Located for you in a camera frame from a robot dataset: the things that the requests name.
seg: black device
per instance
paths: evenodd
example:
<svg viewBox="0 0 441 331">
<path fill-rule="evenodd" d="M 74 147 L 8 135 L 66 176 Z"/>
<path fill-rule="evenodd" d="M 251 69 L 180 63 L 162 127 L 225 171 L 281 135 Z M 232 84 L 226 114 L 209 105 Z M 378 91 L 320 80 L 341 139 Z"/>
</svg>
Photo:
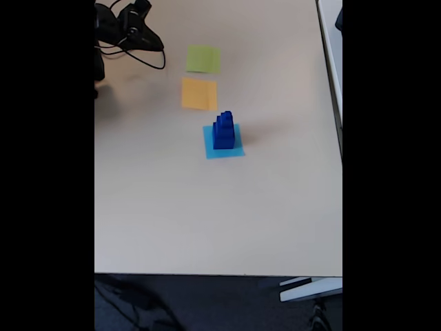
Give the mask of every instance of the black device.
<svg viewBox="0 0 441 331">
<path fill-rule="evenodd" d="M 112 7 L 120 0 L 116 0 L 110 8 L 102 3 L 95 4 L 95 48 L 94 48 L 94 80 L 102 81 L 105 77 L 104 62 L 102 58 L 102 48 L 119 47 L 121 51 L 126 52 L 132 58 L 151 66 L 150 64 L 136 58 L 129 53 L 130 50 L 145 50 L 149 52 L 162 52 L 164 55 L 164 45 L 161 38 L 150 30 L 145 24 L 145 18 L 152 7 L 148 0 L 136 0 L 134 3 L 128 4 L 118 17 L 112 12 Z M 108 43 L 112 46 L 101 47 L 99 41 Z"/>
</svg>

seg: white table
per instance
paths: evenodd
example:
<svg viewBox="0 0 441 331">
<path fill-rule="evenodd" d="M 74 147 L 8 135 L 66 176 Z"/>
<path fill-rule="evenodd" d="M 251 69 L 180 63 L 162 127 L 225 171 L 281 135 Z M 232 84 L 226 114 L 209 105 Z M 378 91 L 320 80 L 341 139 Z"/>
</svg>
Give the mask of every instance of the white table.
<svg viewBox="0 0 441 331">
<path fill-rule="evenodd" d="M 152 5 L 166 69 L 105 59 L 95 101 L 95 272 L 342 276 L 342 161 L 314 0 Z M 189 44 L 219 47 L 221 73 L 186 73 Z M 205 158 L 202 127 L 219 112 L 182 109 L 182 77 L 218 82 L 244 157 Z"/>
</svg>

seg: stacked blue blocks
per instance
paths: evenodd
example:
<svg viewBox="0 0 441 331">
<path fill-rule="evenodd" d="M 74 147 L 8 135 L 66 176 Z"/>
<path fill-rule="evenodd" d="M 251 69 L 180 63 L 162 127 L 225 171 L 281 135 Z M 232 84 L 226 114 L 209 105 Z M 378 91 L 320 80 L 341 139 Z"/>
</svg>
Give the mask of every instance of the stacked blue blocks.
<svg viewBox="0 0 441 331">
<path fill-rule="evenodd" d="M 213 123 L 213 149 L 228 150 L 234 147 L 234 124 L 232 112 L 222 112 Z"/>
</svg>

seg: yellow sticky note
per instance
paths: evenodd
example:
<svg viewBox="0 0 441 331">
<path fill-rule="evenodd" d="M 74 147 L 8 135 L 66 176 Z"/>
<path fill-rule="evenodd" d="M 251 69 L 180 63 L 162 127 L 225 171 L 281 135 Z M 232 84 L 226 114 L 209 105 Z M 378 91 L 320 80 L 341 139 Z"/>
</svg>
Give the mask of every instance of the yellow sticky note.
<svg viewBox="0 0 441 331">
<path fill-rule="evenodd" d="M 217 111 L 217 83 L 182 78 L 182 107 Z"/>
</svg>

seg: paper square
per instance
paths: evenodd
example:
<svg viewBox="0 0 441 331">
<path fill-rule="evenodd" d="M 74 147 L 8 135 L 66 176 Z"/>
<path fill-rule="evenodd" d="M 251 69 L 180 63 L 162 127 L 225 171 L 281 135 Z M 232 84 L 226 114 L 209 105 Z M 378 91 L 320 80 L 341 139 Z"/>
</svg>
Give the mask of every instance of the paper square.
<svg viewBox="0 0 441 331">
<path fill-rule="evenodd" d="M 213 149 L 213 126 L 204 126 L 205 154 L 207 159 L 217 159 L 221 157 L 243 157 L 245 152 L 242 147 L 242 139 L 240 137 L 240 127 L 234 124 L 234 147 L 231 150 L 214 150 Z"/>
<path fill-rule="evenodd" d="M 187 71 L 218 74 L 221 72 L 221 51 L 211 46 L 189 45 Z"/>
<path fill-rule="evenodd" d="M 217 110 L 217 82 L 182 78 L 182 107 Z"/>
</svg>

